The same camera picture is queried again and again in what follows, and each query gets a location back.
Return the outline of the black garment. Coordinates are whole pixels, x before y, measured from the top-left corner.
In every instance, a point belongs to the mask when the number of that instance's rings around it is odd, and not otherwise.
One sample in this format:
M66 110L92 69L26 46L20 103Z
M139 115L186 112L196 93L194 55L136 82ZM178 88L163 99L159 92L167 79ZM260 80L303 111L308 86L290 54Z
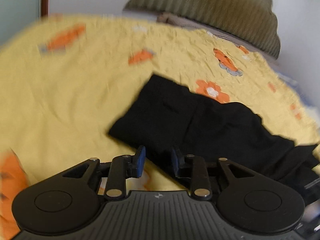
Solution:
M308 204L319 198L316 144L297 146L271 134L242 103L219 103L159 75L150 77L108 133L132 148L144 146L146 157L167 174L177 147L207 162L230 159L293 188Z

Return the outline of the yellow floral quilt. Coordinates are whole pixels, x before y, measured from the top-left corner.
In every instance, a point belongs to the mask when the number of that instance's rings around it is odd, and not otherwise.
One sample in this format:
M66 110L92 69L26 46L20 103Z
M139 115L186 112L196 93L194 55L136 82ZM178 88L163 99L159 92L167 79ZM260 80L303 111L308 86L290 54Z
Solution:
M248 46L203 28L107 16L52 16L1 48L1 239L13 198L90 157L132 150L106 135L157 73L220 103L240 102L273 134L319 143L298 94Z

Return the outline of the blue striped bed sheet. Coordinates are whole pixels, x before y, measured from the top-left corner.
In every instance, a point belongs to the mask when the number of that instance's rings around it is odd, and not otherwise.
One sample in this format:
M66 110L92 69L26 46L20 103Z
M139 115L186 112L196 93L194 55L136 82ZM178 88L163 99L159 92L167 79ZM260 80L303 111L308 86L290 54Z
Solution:
M304 90L296 80L281 72L279 66L277 66L276 64L272 62L269 62L268 64L276 72L277 76L298 94L300 100L304 105L306 105L307 107L316 107L317 109L319 109L319 107L311 100L310 96L304 93Z

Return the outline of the grey brown pillow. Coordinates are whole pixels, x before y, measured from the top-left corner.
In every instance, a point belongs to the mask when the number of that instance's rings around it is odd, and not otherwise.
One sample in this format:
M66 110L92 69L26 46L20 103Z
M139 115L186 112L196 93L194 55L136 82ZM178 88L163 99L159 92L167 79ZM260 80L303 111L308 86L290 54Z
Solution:
M168 12L163 12L163 13L159 14L157 16L157 22L173 25L173 26L188 29L188 30L204 29L204 30L212 33L213 35L227 39L229 41L232 41L232 42L240 41L240 39L235 37L234 35L228 34L224 31L215 29L215 28L207 26L207 25L199 24L199 23L194 22L192 20L189 20L187 18L183 18L183 17L177 16L177 15L174 15L174 14L171 14Z

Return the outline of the olive green headboard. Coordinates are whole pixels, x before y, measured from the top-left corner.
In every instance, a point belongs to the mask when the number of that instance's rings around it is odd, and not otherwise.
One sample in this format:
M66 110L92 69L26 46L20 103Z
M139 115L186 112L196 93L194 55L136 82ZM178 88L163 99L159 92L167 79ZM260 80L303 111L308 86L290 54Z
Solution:
M232 34L275 59L280 53L272 0L128 0L124 8L169 12Z

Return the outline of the glass wardrobe door with flowers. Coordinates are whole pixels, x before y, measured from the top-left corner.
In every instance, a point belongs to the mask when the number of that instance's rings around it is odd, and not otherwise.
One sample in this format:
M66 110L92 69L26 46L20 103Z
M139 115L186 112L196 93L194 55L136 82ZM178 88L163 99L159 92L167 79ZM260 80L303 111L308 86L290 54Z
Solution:
M1 44L40 17L40 0L1 0Z

